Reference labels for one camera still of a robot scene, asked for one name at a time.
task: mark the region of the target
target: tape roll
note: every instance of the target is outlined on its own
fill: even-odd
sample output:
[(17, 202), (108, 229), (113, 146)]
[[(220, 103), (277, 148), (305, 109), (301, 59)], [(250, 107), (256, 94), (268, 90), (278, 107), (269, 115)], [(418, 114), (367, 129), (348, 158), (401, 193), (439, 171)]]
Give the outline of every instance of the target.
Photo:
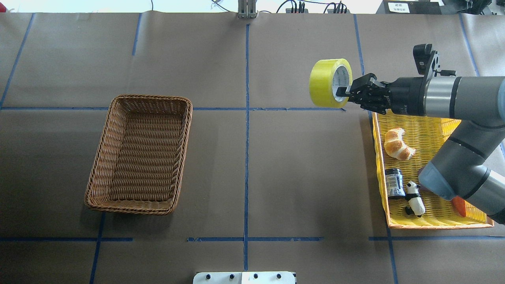
[(345, 59), (319, 60), (312, 68), (309, 92), (312, 102), (318, 107), (341, 108), (348, 97), (337, 97), (337, 88), (352, 83), (352, 71)]

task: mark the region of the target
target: bread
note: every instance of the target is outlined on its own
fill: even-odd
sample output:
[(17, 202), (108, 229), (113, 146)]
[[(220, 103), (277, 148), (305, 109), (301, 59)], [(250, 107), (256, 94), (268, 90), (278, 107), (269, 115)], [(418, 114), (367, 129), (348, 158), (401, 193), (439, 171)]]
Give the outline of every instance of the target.
[(396, 127), (388, 131), (384, 138), (384, 149), (386, 153), (400, 161), (406, 161), (416, 153), (416, 149), (407, 146), (407, 144), (403, 142), (402, 136), (404, 133), (405, 130), (403, 130), (403, 128)]

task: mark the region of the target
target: black device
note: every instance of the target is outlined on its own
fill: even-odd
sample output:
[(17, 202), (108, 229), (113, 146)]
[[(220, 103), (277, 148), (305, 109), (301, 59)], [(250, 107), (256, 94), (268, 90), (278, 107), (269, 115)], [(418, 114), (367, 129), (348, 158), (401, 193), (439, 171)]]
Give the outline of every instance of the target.
[(349, 97), (349, 102), (362, 109), (386, 114), (391, 109), (396, 114), (425, 116), (425, 88), (433, 77), (456, 76), (454, 70), (441, 70), (438, 52), (431, 44), (419, 44), (413, 48), (417, 72), (423, 77), (401, 77), (395, 82), (379, 82), (373, 73), (352, 82), (348, 88), (337, 89), (337, 96)]
[(441, 15), (438, 2), (411, 2), (383, 0), (376, 14), (431, 14)]

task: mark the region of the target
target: orange object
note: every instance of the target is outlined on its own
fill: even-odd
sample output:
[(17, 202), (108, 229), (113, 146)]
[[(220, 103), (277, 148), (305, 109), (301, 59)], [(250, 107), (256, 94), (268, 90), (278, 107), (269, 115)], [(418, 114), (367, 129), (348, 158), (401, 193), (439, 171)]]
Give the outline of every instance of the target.
[(461, 216), (467, 216), (467, 202), (463, 198), (456, 196), (451, 200), (451, 203)]

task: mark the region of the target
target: blue tape line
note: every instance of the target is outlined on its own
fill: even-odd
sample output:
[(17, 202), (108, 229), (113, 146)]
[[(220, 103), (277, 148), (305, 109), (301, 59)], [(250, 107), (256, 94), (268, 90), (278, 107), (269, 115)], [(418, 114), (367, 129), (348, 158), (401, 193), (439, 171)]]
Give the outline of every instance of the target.
[[(248, 236), (248, 242), (319, 242), (324, 238), (322, 236)], [(209, 238), (187, 238), (190, 243), (197, 242), (243, 242), (244, 238), (237, 237), (209, 237)]]
[(96, 238), (0, 238), (0, 242), (96, 242)]
[(91, 276), (89, 278), (89, 284), (93, 284), (94, 282), (96, 264), (98, 262), (98, 254), (100, 253), (100, 243), (102, 242), (102, 233), (104, 231), (104, 223), (105, 223), (105, 212), (102, 212), (102, 217), (100, 219), (100, 229), (98, 230), (98, 238), (96, 240), (95, 256), (93, 258), (93, 266), (91, 268)]
[(193, 108), (194, 111), (245, 111), (245, 108)]
[(243, 242), (244, 238), (238, 237), (215, 237), (215, 238), (187, 238), (187, 241), (192, 242)]
[[(0, 238), (0, 242), (96, 242), (97, 238)], [(102, 238), (102, 242), (132, 242), (133, 238)]]
[[(108, 107), (4, 107), (15, 111), (106, 111)], [(247, 108), (193, 108), (194, 111), (247, 111)], [(347, 111), (343, 108), (249, 108), (249, 111)]]
[(142, 19), (142, 13), (138, 14), (138, 21), (137, 21), (137, 31), (135, 32), (135, 41), (133, 42), (133, 50), (131, 52), (132, 56), (135, 56), (135, 52), (137, 51), (137, 41), (138, 41), (138, 32), (140, 30), (140, 20)]
[(108, 107), (76, 107), (76, 108), (66, 108), (66, 107), (5, 107), (2, 110), (6, 111), (106, 111)]
[(356, 14), (354, 16), (354, 29), (356, 30), (356, 41), (358, 43), (358, 54), (360, 55), (360, 64), (361, 64), (361, 75), (365, 75), (365, 63), (363, 63), (363, 53), (361, 52), (361, 41), (360, 41), (360, 31), (358, 29), (358, 18)]
[(289, 237), (249, 237), (251, 242), (319, 242), (324, 238), (321, 236), (289, 236)]
[(389, 244), (389, 258), (391, 260), (391, 269), (393, 271), (393, 281), (394, 284), (398, 284), (398, 274), (396, 273), (396, 261), (394, 259), (394, 250), (393, 250), (393, 239), (391, 237), (391, 230), (386, 225), (387, 231), (387, 242)]
[(132, 242), (133, 238), (102, 238), (102, 242)]
[(475, 64), (475, 59), (473, 57), (472, 49), (470, 48), (470, 43), (468, 42), (467, 31), (465, 29), (465, 24), (463, 23), (463, 16), (458, 14), (460, 17), (461, 30), (463, 31), (463, 38), (465, 39), (465, 44), (467, 46), (468, 54), (470, 55), (470, 59), (472, 60), (472, 65), (474, 66), (475, 75), (480, 76), (479, 69), (477, 68), (477, 64)]
[(251, 111), (346, 111), (343, 108), (249, 108)]
[(11, 85), (12, 78), (14, 77), (14, 72), (16, 71), (16, 67), (18, 66), (19, 58), (21, 57), (21, 53), (23, 52), (23, 48), (26, 43), (26, 38), (30, 33), (31, 25), (33, 23), (33, 18), (35, 14), (32, 13), (30, 18), (30, 23), (28, 23), (28, 27), (26, 28), (25, 36), (23, 37), (23, 41), (21, 42), (21, 46), (19, 47), (18, 55), (16, 56), (16, 60), (14, 61), (14, 65), (12, 66), (11, 74), (9, 75), (9, 79), (7, 80), (7, 84), (5, 85), (4, 94), (2, 95), (2, 99), (0, 99), (0, 109), (4, 105), (5, 97), (7, 96), (7, 92), (9, 91), (9, 86)]
[[(492, 235), (437, 235), (437, 236), (391, 236), (392, 241), (503, 241), (505, 236)], [(369, 241), (388, 241), (389, 237), (371, 236)]]
[(249, 269), (249, 24), (245, 26), (245, 181), (244, 181), (244, 271)]

